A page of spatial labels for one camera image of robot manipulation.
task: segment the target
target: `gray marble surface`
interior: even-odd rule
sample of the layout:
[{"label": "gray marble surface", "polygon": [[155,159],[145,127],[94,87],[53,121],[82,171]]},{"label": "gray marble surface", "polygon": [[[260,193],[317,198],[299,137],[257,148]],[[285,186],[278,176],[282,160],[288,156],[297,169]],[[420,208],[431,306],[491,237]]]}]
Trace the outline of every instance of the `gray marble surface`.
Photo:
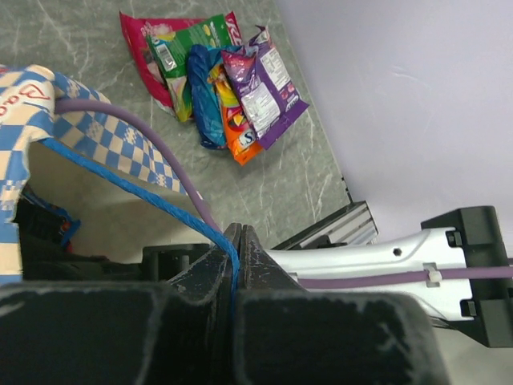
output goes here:
[{"label": "gray marble surface", "polygon": [[349,203],[314,106],[244,167],[229,152],[202,148],[193,124],[179,124],[151,100],[121,34],[119,10],[146,18],[202,18],[234,10],[245,39],[257,32],[255,24],[267,25],[303,99],[311,103],[273,0],[2,0],[0,63],[60,71],[150,122],[221,227],[251,224],[265,247]]}]

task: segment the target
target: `white wall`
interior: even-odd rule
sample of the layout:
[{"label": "white wall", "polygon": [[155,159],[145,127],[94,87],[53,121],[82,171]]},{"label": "white wall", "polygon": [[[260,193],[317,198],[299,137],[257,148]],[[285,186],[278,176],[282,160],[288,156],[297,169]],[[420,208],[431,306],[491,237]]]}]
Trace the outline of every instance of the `white wall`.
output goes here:
[{"label": "white wall", "polygon": [[[380,239],[494,205],[513,251],[513,2],[277,2],[341,171]],[[437,335],[455,384],[511,383],[513,349]]]}]

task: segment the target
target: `wire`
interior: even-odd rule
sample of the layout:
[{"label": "wire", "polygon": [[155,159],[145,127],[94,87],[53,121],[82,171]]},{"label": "wire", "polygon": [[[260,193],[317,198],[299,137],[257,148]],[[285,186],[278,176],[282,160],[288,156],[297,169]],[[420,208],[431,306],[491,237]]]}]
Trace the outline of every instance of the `wire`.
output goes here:
[{"label": "wire", "polygon": [[54,138],[44,139],[42,142],[45,146],[54,150],[58,154],[64,156],[73,163],[78,164],[81,167],[84,167],[86,170],[93,172],[96,175],[105,178],[106,180],[109,180],[111,183],[119,186],[127,193],[134,194],[136,197],[143,199],[150,205],[153,205],[156,208],[171,214],[174,218],[183,222],[184,224],[194,229],[198,233],[205,235],[208,239],[210,239],[212,242],[218,245],[222,250],[224,250],[229,255],[232,261],[232,296],[235,295],[240,267],[239,257],[235,247],[232,245],[232,242],[230,242],[230,240],[227,237],[225,237],[222,233],[213,229],[206,223],[203,223],[187,211],[172,205],[162,197],[159,197],[158,195],[147,191],[145,188],[139,187],[136,184],[132,184],[124,180],[121,176],[117,176],[107,168],[95,167],[95,163],[92,160],[88,160],[84,157],[78,156],[75,152],[71,151],[68,147],[66,147],[61,142],[55,140]]},{"label": "wire", "polygon": [[[442,279],[498,279],[513,277],[513,266],[467,267],[440,269],[437,271],[442,275]],[[298,281],[306,289],[356,289],[371,286],[428,282],[430,280],[429,273],[429,271],[423,270],[357,278],[298,278]]]},{"label": "wire", "polygon": [[198,213],[204,222],[220,232],[219,226],[212,218],[210,210],[208,209],[205,202],[201,199],[200,195],[194,187],[194,184],[192,184],[191,180],[188,178],[187,173],[181,166],[180,162],[176,159],[175,155],[160,138],[160,136],[155,131],[153,131],[153,129],[142,119],[132,115],[130,112],[124,110],[121,107],[117,107],[109,103],[99,102],[98,100],[59,99],[55,101],[56,114],[65,114],[67,112],[75,111],[102,112],[104,114],[115,116],[118,119],[124,120],[128,124],[137,128],[144,136],[147,137],[148,140],[153,143],[153,145],[155,145],[156,149],[159,150],[162,154],[162,157],[169,163],[172,170],[178,176],[178,179],[180,179],[180,182],[184,186],[185,191],[191,198],[194,207],[196,207],[196,210],[198,210]]}]

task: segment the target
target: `pink snack bag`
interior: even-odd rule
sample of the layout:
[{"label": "pink snack bag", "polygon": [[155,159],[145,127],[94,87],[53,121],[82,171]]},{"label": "pink snack bag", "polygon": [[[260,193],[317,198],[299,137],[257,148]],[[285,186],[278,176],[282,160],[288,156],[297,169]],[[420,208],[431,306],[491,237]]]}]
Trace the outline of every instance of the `pink snack bag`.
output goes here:
[{"label": "pink snack bag", "polygon": [[[235,14],[230,12],[224,18],[228,32],[234,45],[242,45],[239,25]],[[132,18],[119,12],[121,31],[127,41],[128,48],[134,58],[137,71],[148,92],[157,101],[161,108],[174,115],[171,95],[160,76],[157,63],[151,56],[150,48],[146,43],[147,35],[170,34],[174,30],[183,30],[202,21],[202,18]]]}]

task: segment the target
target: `chip bag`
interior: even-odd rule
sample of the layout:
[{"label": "chip bag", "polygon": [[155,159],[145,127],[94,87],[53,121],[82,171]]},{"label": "chip bag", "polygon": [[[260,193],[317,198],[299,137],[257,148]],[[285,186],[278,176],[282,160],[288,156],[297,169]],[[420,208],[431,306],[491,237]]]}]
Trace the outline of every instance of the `chip bag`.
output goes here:
[{"label": "chip bag", "polygon": [[267,28],[259,28],[240,51],[223,51],[222,57],[256,140],[269,149],[308,104],[301,100]]},{"label": "chip bag", "polygon": [[191,88],[187,81],[187,58],[195,44],[222,47],[232,43],[224,15],[218,14],[185,30],[147,36],[147,43],[168,85],[176,118],[192,116]]},{"label": "chip bag", "polygon": [[[231,52],[239,49],[222,47]],[[192,46],[187,72],[201,145],[206,148],[226,148],[228,145],[234,159],[244,165],[261,151],[261,146],[228,84],[221,49],[199,44]]]},{"label": "chip bag", "polygon": [[[171,95],[160,75],[159,67],[151,55],[146,36],[171,34],[201,22],[202,18],[132,18],[119,12],[121,31],[141,79],[150,95],[161,108],[174,114]],[[239,26],[235,14],[230,12],[224,16],[232,44],[241,45]]]},{"label": "chip bag", "polygon": [[210,77],[216,86],[228,148],[233,159],[244,166],[262,151],[262,146],[257,142],[255,132],[249,125],[244,110],[230,87],[224,66],[217,64],[210,71]]}]

